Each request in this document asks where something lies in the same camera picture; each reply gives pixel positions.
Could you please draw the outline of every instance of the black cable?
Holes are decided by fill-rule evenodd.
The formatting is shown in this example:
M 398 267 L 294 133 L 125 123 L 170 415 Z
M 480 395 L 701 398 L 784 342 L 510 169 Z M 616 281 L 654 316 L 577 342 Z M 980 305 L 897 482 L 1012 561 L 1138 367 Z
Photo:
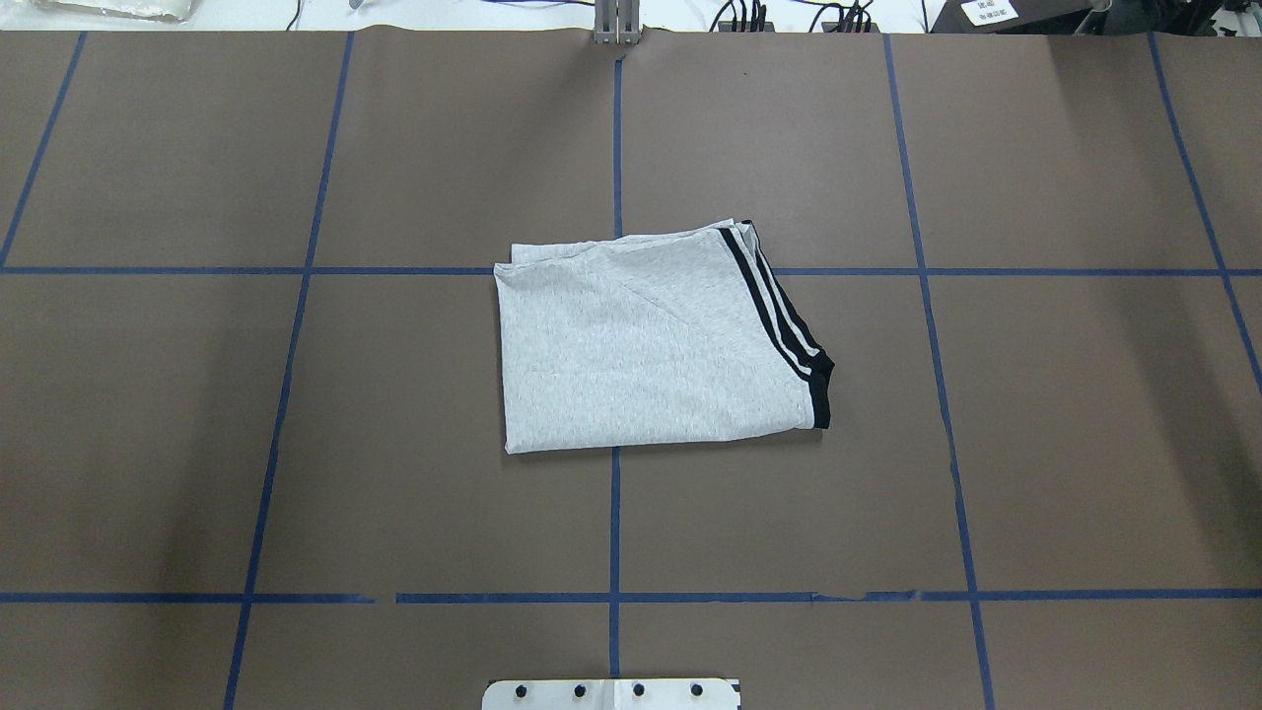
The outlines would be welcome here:
M 851 9 L 846 10 L 846 19 L 842 20 L 837 26 L 834 26 L 833 32 L 847 32 L 847 33 L 854 32 L 851 28 L 854 26 L 854 19 L 858 16 L 859 16 L 859 6 L 851 5 Z
M 846 8 L 843 8 L 840 3 L 825 3 L 819 6 L 819 11 L 815 13 L 815 19 L 810 20 L 810 29 L 806 30 L 808 33 L 815 32 L 815 25 L 819 24 L 819 16 L 823 15 L 824 10 L 829 8 L 837 8 L 837 24 L 842 24 L 842 13 L 846 11 Z
M 726 10 L 728 8 L 732 8 L 732 23 L 733 23 L 733 25 L 736 24 L 736 5 L 733 5 L 732 1 L 733 0 L 727 0 L 727 3 L 723 3 L 722 5 L 719 5 L 718 11 L 714 13 L 714 21 L 711 23 L 711 28 L 708 30 L 705 30 L 705 32 L 714 32 L 714 28 L 718 26 L 718 19 L 723 16 L 723 10 Z
M 861 33 L 862 34 L 862 33 L 872 32 L 872 13 L 867 11 L 867 9 L 872 5 L 872 3 L 876 3 L 876 0 L 868 0 L 863 5 L 859 5 L 858 1 L 856 0 L 854 5 L 858 8 L 858 11 L 854 14 L 854 16 L 856 16 L 856 19 L 854 19 L 854 32 L 856 33 Z
M 294 29 L 294 24 L 298 21 L 298 15 L 300 15 L 302 13 L 303 13 L 303 0 L 298 0 L 298 6 L 294 8 L 294 19 L 289 20 L 289 24 L 285 25 L 285 32 Z

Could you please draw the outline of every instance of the black stripe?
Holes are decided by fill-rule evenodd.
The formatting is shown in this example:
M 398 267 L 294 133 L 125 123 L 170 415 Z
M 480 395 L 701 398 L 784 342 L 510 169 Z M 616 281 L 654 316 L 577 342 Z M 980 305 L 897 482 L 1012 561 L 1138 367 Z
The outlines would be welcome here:
M 771 306 L 776 311 L 776 324 L 780 325 L 780 339 L 784 340 L 785 347 L 794 353 L 798 358 L 798 364 L 803 368 L 810 367 L 810 354 L 806 354 L 806 348 L 801 346 L 801 340 L 798 335 L 789 329 L 789 320 L 785 319 L 784 310 L 780 309 L 780 300 L 776 299 L 776 286 L 771 282 L 771 271 L 767 269 L 766 261 L 762 259 L 761 251 L 755 251 L 753 255 L 755 264 L 758 266 L 758 274 L 762 276 L 762 285 L 767 288 L 767 295 L 771 298 Z M 784 291 L 780 291 L 780 299 L 784 299 L 787 304 L 787 299 L 784 296 Z
M 751 221 L 745 221 L 742 223 L 747 223 L 750 227 L 753 227 L 753 222 Z M 810 328 L 806 327 L 806 322 L 801 319 L 796 308 L 793 306 L 793 300 L 789 300 L 789 294 L 780 286 L 780 281 L 771 275 L 771 265 L 767 264 L 766 256 L 762 255 L 762 250 L 755 248 L 753 257 L 758 265 L 758 271 L 764 276 L 764 282 L 767 284 L 767 291 L 770 293 L 770 289 L 774 286 L 776 293 L 780 294 L 779 301 L 774 294 L 771 298 L 772 304 L 776 306 L 780 332 L 784 333 L 785 339 L 791 339 L 793 343 L 798 346 L 795 352 L 800 352 L 799 362 L 801 362 L 805 357 L 805 362 L 803 364 L 810 370 L 810 375 L 805 380 L 810 388 L 810 404 L 815 415 L 815 429 L 827 430 L 833 419 L 832 411 L 828 406 L 828 383 L 833 377 L 833 361 L 828 357 L 828 353 L 824 352 L 824 348 L 815 342 L 814 335 L 810 334 Z M 798 329 L 801 332 L 803 338 L 806 339 L 806 343 L 818 351 L 814 357 L 806 357 L 805 349 L 801 347 L 801 342 L 795 334 L 793 334 L 791 330 L 787 329 L 784 317 L 780 313 L 780 301 L 784 301 L 785 310 L 789 311 L 789 318 L 798 325 Z
M 741 247 L 737 246 L 732 230 L 721 227 L 718 231 L 723 235 L 723 242 L 727 243 L 728 250 L 732 251 L 732 257 L 736 259 L 737 267 L 741 269 L 741 276 L 745 277 L 745 285 L 750 289 L 750 296 L 753 298 L 753 306 L 758 310 L 758 319 L 762 320 L 762 328 L 767 332 L 767 338 L 771 339 L 771 344 L 776 348 L 776 352 L 780 353 L 780 357 L 785 359 L 785 363 L 794 372 L 794 375 L 801 378 L 803 382 L 809 383 L 810 378 L 804 376 L 801 371 L 794 366 L 793 359 L 789 357 L 789 352 L 785 352 L 785 348 L 780 344 L 780 339 L 776 337 L 776 332 L 771 327 L 771 315 L 767 313 L 767 304 L 762 300 L 762 293 L 758 290 L 758 284 L 753 280 L 753 271 L 750 269 L 750 262 L 745 259 L 745 253 L 741 252 Z
M 762 262 L 766 262 L 766 257 L 762 255 L 761 248 L 758 250 L 758 259 L 761 259 Z M 789 300 L 789 295 L 785 293 L 785 289 L 780 288 L 780 281 L 776 280 L 776 276 L 771 276 L 771 282 L 775 284 L 776 291 L 780 294 L 780 299 L 785 303 L 785 309 L 789 310 L 789 319 L 798 325 L 798 329 L 801 330 L 801 335 L 806 338 L 806 344 L 809 344 L 813 349 L 823 349 L 823 347 L 815 342 L 814 335 L 810 334 L 810 328 L 806 327 L 806 320 L 803 320 L 801 315 L 799 315 L 798 310 L 793 306 L 793 300 Z
M 758 262 L 766 264 L 766 257 L 762 256 L 762 250 L 757 252 Z M 767 274 L 771 272 L 771 267 L 767 266 Z M 815 348 L 818 352 L 813 358 L 806 359 L 806 367 L 810 368 L 810 376 L 806 383 L 810 386 L 810 404 L 815 411 L 815 429 L 827 430 L 833 416 L 828 407 L 828 382 L 833 377 L 833 361 L 828 357 L 828 352 L 815 342 L 815 338 L 810 334 L 810 328 L 806 327 L 805 320 L 798 314 L 798 310 L 793 306 L 793 300 L 789 300 L 789 294 L 785 289 L 780 288 L 780 281 L 775 276 L 771 276 L 771 282 L 775 284 L 776 291 L 780 293 L 780 300 L 784 301 L 785 309 L 789 310 L 789 318 L 793 319 L 798 329 L 801 330 L 801 335 L 806 338 L 806 343 Z M 784 330 L 784 323 L 781 323 L 781 332 Z M 793 337 L 794 342 L 798 342 L 796 335 L 786 334 L 785 337 Z

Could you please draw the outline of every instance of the white metal bracket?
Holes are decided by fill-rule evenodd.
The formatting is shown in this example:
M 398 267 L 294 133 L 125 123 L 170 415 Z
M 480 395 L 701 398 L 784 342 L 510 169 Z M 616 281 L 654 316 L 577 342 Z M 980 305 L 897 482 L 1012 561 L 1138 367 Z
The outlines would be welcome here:
M 496 681 L 482 710 L 741 710 L 741 682 L 723 678 Z
M 596 0 L 596 43 L 639 44 L 640 0 Z

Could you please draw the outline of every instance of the white label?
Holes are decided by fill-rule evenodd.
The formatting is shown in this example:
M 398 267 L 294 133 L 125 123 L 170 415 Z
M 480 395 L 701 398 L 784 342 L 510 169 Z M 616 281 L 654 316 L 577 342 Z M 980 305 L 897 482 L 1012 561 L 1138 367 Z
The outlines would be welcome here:
M 973 26 L 992 25 L 1017 19 L 1017 11 L 1008 0 L 973 0 L 959 6 Z

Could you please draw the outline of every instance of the white surface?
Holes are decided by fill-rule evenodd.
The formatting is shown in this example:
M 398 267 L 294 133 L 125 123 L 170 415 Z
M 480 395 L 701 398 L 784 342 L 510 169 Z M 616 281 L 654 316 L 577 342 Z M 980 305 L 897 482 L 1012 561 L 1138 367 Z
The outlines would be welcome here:
M 193 9 L 193 0 L 47 0 L 68 10 L 88 13 L 114 13 L 134 18 L 169 18 L 186 20 Z
M 973 26 L 1006 23 L 1017 18 L 1017 11 L 1008 0 L 973 0 L 959 6 Z
M 721 678 L 656 678 L 656 680 L 572 680 L 572 681 L 498 681 L 482 695 L 482 710 L 737 710 L 741 694 Z M 632 689 L 644 685 L 636 697 Z M 693 684 L 704 690 L 700 696 L 690 692 Z M 574 696 L 582 685 L 583 697 Z M 526 696 L 517 697 L 517 686 L 526 687 Z
M 929 24 L 944 0 L 926 0 Z M 641 0 L 647 26 L 705 32 L 723 0 Z M 793 0 L 767 0 L 767 20 L 776 32 L 805 32 L 818 8 Z M 187 21 L 112 18 L 37 6 L 32 0 L 0 0 L 3 29 L 95 30 L 283 30 L 294 15 L 292 0 L 196 0 Z M 920 33 L 919 0 L 876 0 L 868 11 L 882 32 Z M 832 11 L 824 19 L 832 16 Z M 348 30 L 385 24 L 408 29 L 592 29 L 594 11 L 581 5 L 496 4 L 482 0 L 305 0 L 298 20 L 304 30 Z

